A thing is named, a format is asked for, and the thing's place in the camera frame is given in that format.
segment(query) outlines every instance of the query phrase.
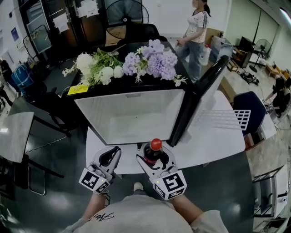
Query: purple hydrangea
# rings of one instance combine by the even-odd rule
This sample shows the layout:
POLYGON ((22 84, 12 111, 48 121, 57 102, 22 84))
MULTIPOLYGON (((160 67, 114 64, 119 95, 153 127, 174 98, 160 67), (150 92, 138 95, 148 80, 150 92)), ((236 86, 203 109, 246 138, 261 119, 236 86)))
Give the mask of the purple hydrangea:
POLYGON ((169 67, 174 67, 178 62, 178 58, 172 51, 166 51, 163 53, 163 62, 169 67))
POLYGON ((135 66, 128 66, 126 63, 123 64, 122 69, 126 75, 130 76, 136 74, 137 72, 137 68, 135 66))
POLYGON ((148 74, 152 74, 154 78, 161 76, 163 64, 163 54, 157 53, 150 56, 148 65, 148 74))
POLYGON ((125 63, 129 66, 135 66, 140 62, 140 57, 134 53, 129 53, 125 58, 125 63))
POLYGON ((165 46, 161 44, 160 40, 149 40, 149 47, 145 47, 141 52, 145 59, 148 59, 151 55, 157 53, 163 53, 165 46))
POLYGON ((176 76, 174 66, 177 61, 177 56, 171 51, 153 54, 148 61, 147 73, 155 78, 173 80, 176 76))
POLYGON ((134 53, 129 53, 125 58, 125 63, 122 66, 123 72, 126 75, 134 75, 137 72, 136 65, 140 62, 140 57, 134 53))
POLYGON ((162 76, 162 79, 173 80, 176 76, 176 70, 174 68, 168 68, 164 66, 161 69, 161 76, 162 76))

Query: coca-cola bottle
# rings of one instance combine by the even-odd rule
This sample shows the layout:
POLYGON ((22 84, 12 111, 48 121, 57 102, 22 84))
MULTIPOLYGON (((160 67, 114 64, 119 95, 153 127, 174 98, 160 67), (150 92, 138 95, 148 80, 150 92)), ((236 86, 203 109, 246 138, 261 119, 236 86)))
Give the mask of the coca-cola bottle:
POLYGON ((149 164, 155 164, 162 156, 162 141, 158 138, 147 143, 144 148, 144 159, 149 164))

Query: black fan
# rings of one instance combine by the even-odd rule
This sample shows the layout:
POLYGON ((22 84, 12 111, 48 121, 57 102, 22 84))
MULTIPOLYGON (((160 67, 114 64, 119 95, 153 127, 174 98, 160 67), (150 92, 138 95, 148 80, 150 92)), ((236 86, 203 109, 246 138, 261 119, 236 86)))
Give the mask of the black fan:
POLYGON ((255 65, 254 66, 250 66, 250 69, 252 71, 254 71, 255 73, 257 73, 258 70, 256 69, 256 65, 258 64, 258 60, 260 58, 260 55, 266 57, 270 53, 271 45, 270 45, 270 43, 267 40, 260 39, 256 43, 255 50, 260 51, 260 52, 258 54, 258 59, 256 60, 255 65))
POLYGON ((107 31, 110 35, 124 39, 126 27, 129 24, 149 23, 149 13, 146 8, 135 0, 119 0, 112 3, 107 9, 107 31))

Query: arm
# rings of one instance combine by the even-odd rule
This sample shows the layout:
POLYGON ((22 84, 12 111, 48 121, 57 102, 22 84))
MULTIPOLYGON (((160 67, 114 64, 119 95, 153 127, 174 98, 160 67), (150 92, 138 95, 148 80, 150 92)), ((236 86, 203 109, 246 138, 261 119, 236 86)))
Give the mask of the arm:
POLYGON ((184 44, 185 44, 187 41, 194 40, 194 39, 198 38, 199 36, 201 36, 202 33, 203 33, 203 31, 204 31, 204 28, 199 27, 198 30, 197 30, 197 32, 194 33, 193 35, 188 36, 188 37, 184 37, 184 38, 182 38, 182 39, 178 39, 178 45, 180 45, 180 46, 184 46, 184 44))
POLYGON ((89 219, 94 216, 94 214, 104 209, 104 207, 105 207, 105 197, 98 194, 93 194, 82 218, 80 218, 73 225, 68 226, 62 233, 73 233, 76 229, 80 228, 86 222, 88 222, 89 219))
POLYGON ((267 98, 265 99, 265 101, 267 101, 268 99, 272 98, 273 96, 274 96, 274 93, 272 92, 271 94, 269 94, 269 95, 267 96, 267 98))
POLYGON ((180 195, 171 199, 171 202, 175 210, 189 223, 191 224, 196 220, 203 211, 194 205, 185 195, 180 195))
POLYGON ((91 200, 88 204, 82 219, 88 221, 97 212, 105 208, 105 197, 97 194, 92 194, 91 200))

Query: flower bouquet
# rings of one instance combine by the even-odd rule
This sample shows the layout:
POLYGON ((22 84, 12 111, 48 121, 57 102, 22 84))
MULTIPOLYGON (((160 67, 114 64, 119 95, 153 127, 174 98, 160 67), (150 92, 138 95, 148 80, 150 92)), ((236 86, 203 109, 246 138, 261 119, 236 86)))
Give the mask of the flower bouquet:
POLYGON ((63 75, 75 70, 82 73, 81 84, 94 86, 95 84, 108 85, 111 78, 121 78, 123 76, 122 62, 117 60, 118 52, 107 53, 98 48, 97 52, 92 55, 80 54, 70 69, 65 69, 63 75))
POLYGON ((176 86, 181 82, 186 83, 185 78, 177 75, 175 65, 178 58, 170 48, 164 47, 159 40, 150 40, 149 46, 139 48, 135 53, 129 53, 125 63, 118 61, 118 52, 107 53, 98 48, 93 55, 80 54, 70 69, 65 69, 63 75, 75 70, 82 73, 81 84, 94 86, 96 84, 108 85, 111 78, 121 78, 123 74, 136 75, 136 82, 145 74, 153 75, 155 78, 174 81, 176 86))
POLYGON ((140 77, 147 73, 161 80, 173 80, 176 86, 180 86, 181 82, 186 83, 186 79, 176 74, 177 61, 177 56, 170 48, 165 49, 160 40, 149 40, 148 47, 143 46, 136 53, 126 56, 123 72, 129 76, 136 74, 136 82, 141 81, 140 77))

